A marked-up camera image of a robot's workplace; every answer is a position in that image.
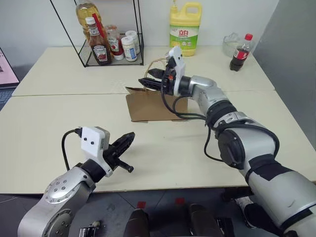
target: cardboard box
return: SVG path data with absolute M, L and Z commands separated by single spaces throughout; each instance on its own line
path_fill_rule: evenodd
M 126 96 L 129 115 L 133 122 L 157 120 L 182 120 L 171 113 L 163 104 L 160 91 L 144 88 L 126 87 L 129 94 Z M 166 101 L 172 108 L 175 96 L 166 95 Z M 188 99 L 183 98 L 177 102 L 176 110 L 181 113 L 188 111 Z

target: monitor screen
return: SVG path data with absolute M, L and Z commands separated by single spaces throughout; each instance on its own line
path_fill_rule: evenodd
M 0 48 L 0 87 L 18 84 L 19 80 Z

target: yellow detergent jug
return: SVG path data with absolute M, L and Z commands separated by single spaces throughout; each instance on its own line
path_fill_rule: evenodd
M 188 12 L 188 8 L 196 8 L 197 13 Z M 187 2 L 178 11 L 174 0 L 170 9 L 170 47 L 181 47 L 183 56 L 192 56 L 196 51 L 201 16 L 201 3 Z

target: green label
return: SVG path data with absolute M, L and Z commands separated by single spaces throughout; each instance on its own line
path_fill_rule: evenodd
M 182 49 L 195 49 L 198 41 L 199 26 L 170 25 L 170 47 L 179 46 Z

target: white table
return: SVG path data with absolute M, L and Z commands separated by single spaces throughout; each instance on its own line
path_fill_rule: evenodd
M 145 47 L 144 66 L 84 68 L 71 47 L 48 48 L 14 91 L 13 96 L 68 94 L 126 94 L 125 86 L 141 87 L 148 64 L 163 57 L 169 47 Z M 224 91 L 274 90 L 252 55 L 239 72 L 229 70 L 231 58 L 221 46 L 200 46 L 193 57 L 184 58 L 186 75 L 211 78 Z
M 275 91 L 232 91 L 238 110 L 257 119 L 280 139 L 277 160 L 316 180 L 316 152 Z M 195 103 L 190 103 L 192 111 Z M 125 95 L 58 95 L 12 97 L 0 112 L 0 193 L 38 194 L 66 171 L 61 152 L 64 132 L 78 126 L 100 126 L 113 142 L 136 133 L 121 159 L 135 167 L 117 168 L 96 191 L 223 187 L 245 185 L 237 170 L 203 154 L 207 130 L 202 121 L 131 122 Z M 80 139 L 66 140 L 70 166 L 83 162 Z M 219 157 L 211 139 L 209 153 Z

